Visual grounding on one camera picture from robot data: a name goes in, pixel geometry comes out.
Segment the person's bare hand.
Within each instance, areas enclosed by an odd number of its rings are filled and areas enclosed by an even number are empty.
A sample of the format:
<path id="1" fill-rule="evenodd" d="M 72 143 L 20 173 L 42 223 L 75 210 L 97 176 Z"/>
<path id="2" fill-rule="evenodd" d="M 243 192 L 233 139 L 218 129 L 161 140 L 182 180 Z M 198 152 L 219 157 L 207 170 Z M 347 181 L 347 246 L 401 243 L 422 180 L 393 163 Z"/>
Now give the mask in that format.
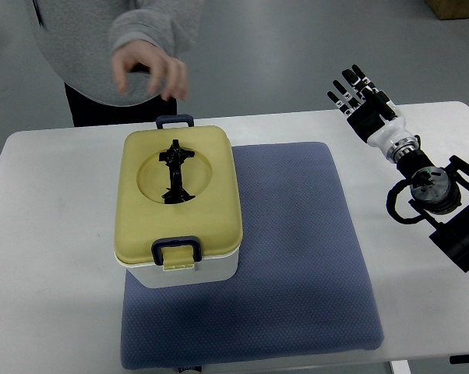
<path id="1" fill-rule="evenodd" d="M 189 98 L 187 65 L 161 48 L 142 40 L 127 43 L 112 56 L 111 68 L 119 93 L 127 91 L 128 74 L 138 65 L 150 74 L 146 87 L 150 95 L 160 94 L 166 101 L 171 98 L 186 101 Z"/>

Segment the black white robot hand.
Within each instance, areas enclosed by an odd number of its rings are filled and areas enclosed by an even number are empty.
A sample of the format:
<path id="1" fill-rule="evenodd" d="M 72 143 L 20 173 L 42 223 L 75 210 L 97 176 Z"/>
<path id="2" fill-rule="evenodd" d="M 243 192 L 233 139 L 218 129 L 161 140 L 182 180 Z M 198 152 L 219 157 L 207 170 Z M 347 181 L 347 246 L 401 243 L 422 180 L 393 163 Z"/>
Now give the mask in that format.
<path id="1" fill-rule="evenodd" d="M 327 96 L 364 143 L 387 153 L 401 140 L 412 137 L 395 104 L 357 65 L 345 69 L 342 76 L 348 86 L 335 79 L 336 90 L 328 92 Z"/>

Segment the grey fleece sleeve forearm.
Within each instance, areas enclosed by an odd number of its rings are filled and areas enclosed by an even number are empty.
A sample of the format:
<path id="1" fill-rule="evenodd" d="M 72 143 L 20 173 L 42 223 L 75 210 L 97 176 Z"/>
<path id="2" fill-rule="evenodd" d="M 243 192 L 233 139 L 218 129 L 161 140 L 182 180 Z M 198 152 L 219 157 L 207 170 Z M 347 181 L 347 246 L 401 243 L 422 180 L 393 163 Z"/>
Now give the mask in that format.
<path id="1" fill-rule="evenodd" d="M 146 41 L 172 57 L 188 51 L 196 42 L 203 5 L 203 1 L 112 1 L 111 49 Z"/>

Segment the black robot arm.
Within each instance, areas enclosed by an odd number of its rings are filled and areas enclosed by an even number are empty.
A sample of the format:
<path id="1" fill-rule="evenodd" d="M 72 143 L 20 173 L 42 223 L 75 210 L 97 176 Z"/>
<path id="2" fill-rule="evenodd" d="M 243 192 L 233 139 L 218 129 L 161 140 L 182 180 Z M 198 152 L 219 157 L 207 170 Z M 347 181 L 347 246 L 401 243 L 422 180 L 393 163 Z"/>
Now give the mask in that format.
<path id="1" fill-rule="evenodd" d="M 405 225 L 429 222 L 432 242 L 469 273 L 469 163 L 453 155 L 444 168 L 434 166 L 419 136 L 394 143 L 387 159 L 404 176 L 387 194 L 387 213 Z"/>

